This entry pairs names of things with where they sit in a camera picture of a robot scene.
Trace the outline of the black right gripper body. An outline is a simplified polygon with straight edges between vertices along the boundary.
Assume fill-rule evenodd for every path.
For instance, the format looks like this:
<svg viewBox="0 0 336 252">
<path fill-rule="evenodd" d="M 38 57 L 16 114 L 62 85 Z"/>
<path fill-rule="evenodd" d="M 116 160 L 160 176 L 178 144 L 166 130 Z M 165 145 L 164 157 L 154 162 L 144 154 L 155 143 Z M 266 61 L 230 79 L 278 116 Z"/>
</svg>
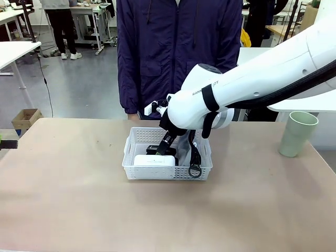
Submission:
<svg viewBox="0 0 336 252">
<path fill-rule="evenodd" d="M 169 148 L 177 137 L 183 136 L 187 132 L 186 129 L 178 128 L 171 122 L 168 110 L 163 113 L 159 127 L 166 131 L 165 136 L 160 142 L 160 148 Z"/>
</svg>

